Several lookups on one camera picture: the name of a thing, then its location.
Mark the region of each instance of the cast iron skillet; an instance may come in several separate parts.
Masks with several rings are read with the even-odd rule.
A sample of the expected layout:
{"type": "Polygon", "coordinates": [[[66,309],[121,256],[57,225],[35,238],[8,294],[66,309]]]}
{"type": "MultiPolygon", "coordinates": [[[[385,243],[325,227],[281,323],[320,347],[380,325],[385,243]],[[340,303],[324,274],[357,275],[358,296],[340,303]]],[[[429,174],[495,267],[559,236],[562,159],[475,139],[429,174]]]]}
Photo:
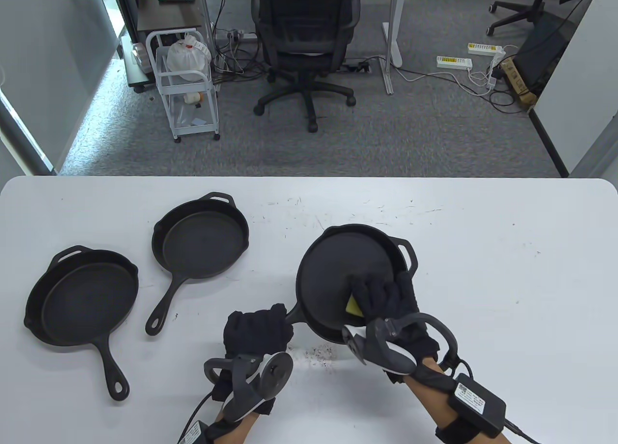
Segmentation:
{"type": "Polygon", "coordinates": [[[137,297],[137,267],[109,250],[73,246],[56,254],[30,292],[24,325],[51,345],[93,344],[101,353],[112,399],[129,386],[110,352],[110,333],[128,316],[137,297]]]}
{"type": "Polygon", "coordinates": [[[212,192],[168,212],[154,226],[152,248],[157,262],[172,274],[172,283],[148,318],[146,333],[159,334],[185,281],[224,272],[247,247],[249,225],[229,194],[212,192]]]}
{"type": "Polygon", "coordinates": [[[405,239],[393,238],[369,225],[331,226],[311,245],[296,274],[296,305],[287,314],[287,322],[305,322],[327,341],[344,344],[344,325],[364,325],[364,319],[346,312],[351,295],[348,279],[352,274],[378,275],[392,281],[408,270],[399,250],[403,246],[410,257],[413,276],[419,261],[405,239]]]}

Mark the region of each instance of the plastic bag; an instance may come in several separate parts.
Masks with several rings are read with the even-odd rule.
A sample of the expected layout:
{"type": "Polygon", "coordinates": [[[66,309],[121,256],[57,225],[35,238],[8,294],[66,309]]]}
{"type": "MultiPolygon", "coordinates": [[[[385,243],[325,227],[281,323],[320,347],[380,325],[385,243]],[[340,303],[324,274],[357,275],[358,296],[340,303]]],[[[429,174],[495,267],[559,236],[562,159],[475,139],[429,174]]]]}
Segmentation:
{"type": "MultiPolygon", "coordinates": [[[[210,51],[207,46],[199,42],[193,35],[186,35],[182,40],[178,40],[168,50],[168,68],[172,72],[178,71],[200,71],[205,76],[210,75],[210,51]]],[[[190,73],[181,75],[190,82],[201,80],[198,75],[190,73]]]]}

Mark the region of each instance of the black mesh chair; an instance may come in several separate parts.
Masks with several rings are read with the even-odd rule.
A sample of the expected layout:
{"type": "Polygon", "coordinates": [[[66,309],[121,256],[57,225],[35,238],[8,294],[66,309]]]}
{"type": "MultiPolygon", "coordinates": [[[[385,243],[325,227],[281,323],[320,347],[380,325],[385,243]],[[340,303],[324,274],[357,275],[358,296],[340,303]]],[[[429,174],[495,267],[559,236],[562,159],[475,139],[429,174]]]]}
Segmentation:
{"type": "Polygon", "coordinates": [[[309,132],[315,133],[312,91],[339,93],[347,97],[348,106],[356,104],[353,89],[317,82],[316,77],[326,77],[341,66],[360,18],[360,0],[252,0],[251,13],[264,60],[270,65],[267,80],[273,83],[281,77],[289,82],[260,98],[253,108],[256,115],[263,115],[269,102],[300,93],[309,115],[309,132]]]}
{"type": "MultiPolygon", "coordinates": [[[[567,1],[571,0],[559,0],[559,3],[563,4],[567,1]]],[[[543,0],[534,0],[532,4],[519,4],[507,1],[494,1],[492,4],[490,4],[490,13],[493,14],[494,12],[496,12],[496,9],[498,7],[503,7],[504,9],[509,9],[510,11],[516,11],[516,13],[501,20],[497,20],[496,22],[491,24],[487,28],[487,36],[492,36],[494,34],[494,29],[496,29],[497,27],[512,24],[513,22],[518,22],[520,20],[527,20],[528,22],[536,24],[543,15],[543,10],[545,9],[545,2],[543,0]]]]}

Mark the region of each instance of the pan rim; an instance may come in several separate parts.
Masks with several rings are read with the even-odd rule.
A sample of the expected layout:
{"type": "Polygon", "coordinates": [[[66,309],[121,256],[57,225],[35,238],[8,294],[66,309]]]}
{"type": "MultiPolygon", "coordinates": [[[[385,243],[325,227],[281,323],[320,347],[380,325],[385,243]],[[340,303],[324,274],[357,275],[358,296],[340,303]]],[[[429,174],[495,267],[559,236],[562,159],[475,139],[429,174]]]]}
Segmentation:
{"type": "Polygon", "coordinates": [[[188,280],[205,280],[206,278],[212,278],[214,276],[217,276],[218,274],[221,274],[221,273],[225,272],[227,269],[232,267],[232,265],[234,265],[234,263],[236,263],[236,261],[238,261],[240,256],[242,256],[242,254],[249,248],[249,224],[247,223],[247,219],[245,218],[243,213],[238,208],[232,206],[230,203],[227,203],[227,202],[224,202],[224,201],[219,201],[217,199],[194,199],[192,201],[187,201],[187,202],[185,202],[183,204],[180,204],[180,205],[174,207],[172,210],[167,212],[167,214],[165,214],[163,216],[163,218],[161,218],[159,221],[157,221],[156,224],[154,224],[154,231],[153,231],[153,236],[152,236],[152,240],[151,240],[152,254],[153,254],[154,258],[156,259],[156,261],[159,263],[159,265],[161,265],[161,267],[163,267],[165,270],[170,272],[170,274],[172,274],[172,276],[174,274],[180,274],[181,272],[178,272],[177,270],[171,268],[170,265],[168,265],[168,261],[167,261],[167,259],[165,258],[165,255],[164,255],[165,243],[168,240],[168,236],[169,236],[170,232],[179,223],[183,222],[184,220],[188,219],[189,217],[191,217],[193,215],[196,215],[196,214],[202,214],[202,213],[205,213],[205,212],[212,213],[212,214],[220,214],[220,215],[223,215],[226,218],[229,218],[230,220],[234,221],[238,225],[240,233],[241,233],[242,247],[237,252],[236,258],[234,258],[234,260],[231,261],[231,263],[229,265],[223,267],[221,270],[219,270],[217,272],[209,273],[207,276],[200,277],[200,278],[188,278],[188,280]],[[228,212],[222,212],[220,210],[212,210],[212,209],[199,210],[197,212],[192,212],[191,214],[183,214],[183,217],[181,217],[180,219],[177,219],[174,222],[173,225],[166,227],[166,229],[160,229],[162,227],[161,224],[164,221],[169,220],[170,217],[172,217],[173,214],[176,214],[176,213],[180,212],[182,209],[188,208],[190,205],[193,205],[195,203],[205,203],[207,205],[216,203],[218,205],[218,207],[223,207],[224,209],[227,209],[229,211],[229,213],[228,212]]]}
{"type": "MultiPolygon", "coordinates": [[[[342,339],[342,334],[338,334],[337,335],[337,339],[335,340],[334,337],[331,336],[327,336],[324,332],[332,332],[333,334],[335,332],[337,332],[336,329],[332,329],[331,327],[327,327],[326,325],[324,325],[321,322],[318,322],[318,320],[309,312],[309,310],[307,309],[307,305],[304,301],[304,298],[301,298],[301,294],[302,294],[302,288],[301,288],[301,276],[302,276],[302,270],[303,268],[306,266],[306,259],[311,255],[311,253],[315,250],[315,247],[318,246],[319,244],[323,243],[324,241],[326,241],[327,239],[329,239],[330,237],[333,237],[335,235],[338,234],[343,234],[343,233],[357,233],[357,234],[361,234],[364,237],[369,237],[371,239],[374,239],[374,241],[376,241],[376,243],[378,243],[381,247],[384,247],[382,245],[382,243],[380,243],[377,239],[375,239],[373,236],[371,236],[370,233],[373,234],[377,234],[380,237],[384,237],[385,240],[387,240],[389,243],[393,244],[393,249],[396,250],[397,254],[397,258],[400,258],[400,263],[402,264],[402,268],[407,269],[407,263],[406,263],[406,258],[404,257],[404,255],[402,254],[401,250],[399,249],[399,247],[397,245],[395,245],[395,243],[393,243],[389,237],[388,234],[386,234],[385,232],[383,232],[382,230],[380,230],[379,228],[373,227],[371,225],[365,225],[362,223],[347,223],[344,225],[335,225],[335,226],[330,226],[328,228],[326,228],[322,234],[320,236],[318,236],[315,241],[313,241],[313,243],[311,243],[311,246],[309,246],[309,248],[307,249],[307,251],[305,252],[305,254],[303,255],[302,260],[300,261],[300,265],[298,266],[298,271],[296,272],[296,303],[298,303],[300,305],[300,309],[302,311],[302,314],[305,318],[305,322],[307,323],[307,326],[309,326],[309,328],[311,329],[311,331],[313,331],[313,333],[317,334],[320,338],[322,338],[323,340],[327,340],[329,342],[332,342],[334,344],[344,344],[343,339],[342,339]]],[[[364,323],[363,319],[361,317],[357,317],[358,318],[358,323],[364,323]]]]}
{"type": "Polygon", "coordinates": [[[114,252],[112,250],[107,250],[107,249],[92,249],[92,250],[87,251],[87,252],[82,252],[81,254],[75,254],[73,256],[69,256],[69,257],[63,259],[62,261],[60,261],[53,268],[49,268],[39,278],[37,283],[32,288],[32,290],[30,292],[30,295],[28,297],[27,305],[26,305],[27,309],[28,309],[29,303],[31,301],[30,298],[35,296],[35,290],[36,289],[39,289],[39,291],[41,290],[41,288],[38,288],[38,287],[39,287],[39,285],[42,285],[42,281],[44,280],[44,278],[49,277],[50,272],[61,272],[62,273],[62,276],[60,278],[58,278],[57,280],[55,280],[53,283],[50,284],[49,291],[47,292],[47,294],[45,294],[45,296],[43,298],[40,312],[35,317],[35,318],[38,319],[38,325],[40,326],[40,330],[41,330],[42,334],[44,334],[47,339],[42,339],[40,336],[38,336],[39,333],[35,332],[35,330],[33,330],[31,327],[27,326],[27,328],[31,331],[31,333],[33,333],[35,335],[35,337],[38,340],[40,340],[41,342],[44,342],[45,344],[55,345],[55,346],[58,346],[58,347],[75,347],[75,346],[79,346],[79,345],[91,344],[91,342],[89,342],[89,341],[88,342],[73,342],[73,341],[67,341],[64,338],[53,336],[50,333],[50,331],[47,329],[46,322],[44,320],[44,310],[45,310],[45,307],[47,305],[49,297],[55,291],[57,285],[59,285],[59,283],[61,281],[65,280],[65,278],[67,278],[69,275],[84,269],[85,267],[88,267],[90,265],[101,265],[101,264],[102,265],[113,265],[115,267],[120,268],[123,272],[125,272],[126,275],[128,276],[128,278],[130,278],[130,280],[132,281],[131,288],[134,289],[134,291],[132,291],[131,305],[128,308],[128,311],[126,312],[125,316],[122,317],[122,320],[120,320],[120,322],[118,322],[112,329],[109,329],[108,331],[103,332],[99,336],[95,336],[95,338],[98,338],[98,337],[103,336],[105,334],[107,334],[107,336],[109,337],[109,335],[113,331],[115,331],[120,325],[122,325],[122,323],[126,320],[128,315],[132,311],[133,306],[135,305],[135,301],[137,300],[137,293],[139,292],[138,268],[137,268],[137,266],[135,266],[135,264],[133,264],[130,260],[128,260],[125,256],[123,256],[120,253],[114,252]],[[112,261],[109,261],[109,259],[100,259],[100,260],[95,260],[95,261],[86,263],[84,265],[80,265],[79,267],[74,268],[70,272],[63,271],[63,267],[67,267],[69,265],[69,263],[73,259],[79,258],[79,257],[84,256],[86,254],[92,254],[92,253],[100,253],[101,257],[105,257],[105,256],[107,256],[107,257],[117,257],[120,261],[122,261],[122,263],[112,262],[112,261]]]}

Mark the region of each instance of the black glove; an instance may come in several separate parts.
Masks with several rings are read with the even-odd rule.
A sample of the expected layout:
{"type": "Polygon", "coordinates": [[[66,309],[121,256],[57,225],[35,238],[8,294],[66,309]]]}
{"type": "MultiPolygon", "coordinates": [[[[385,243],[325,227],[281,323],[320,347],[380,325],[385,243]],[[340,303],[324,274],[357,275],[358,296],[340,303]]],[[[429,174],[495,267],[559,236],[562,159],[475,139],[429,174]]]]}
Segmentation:
{"type": "MultiPolygon", "coordinates": [[[[366,281],[353,276],[351,277],[351,293],[367,322],[375,318],[401,318],[419,312],[419,305],[412,287],[412,278],[408,272],[401,272],[395,277],[395,282],[386,283],[383,279],[374,276],[366,281]]],[[[405,327],[394,344],[411,353],[417,363],[425,357],[437,360],[439,345],[427,334],[427,326],[424,323],[414,323],[405,327]]],[[[388,372],[386,374],[393,383],[400,383],[403,380],[402,376],[388,372]]]]}
{"type": "MultiPolygon", "coordinates": [[[[285,351],[294,329],[285,322],[287,311],[285,305],[276,303],[269,311],[257,311],[243,314],[233,312],[228,316],[223,329],[225,358],[234,358],[239,354],[263,356],[285,351]]],[[[212,400],[224,402],[232,393],[232,372],[222,370],[219,381],[212,388],[212,400]]],[[[254,412],[269,415],[274,399],[264,402],[254,412]]]]}

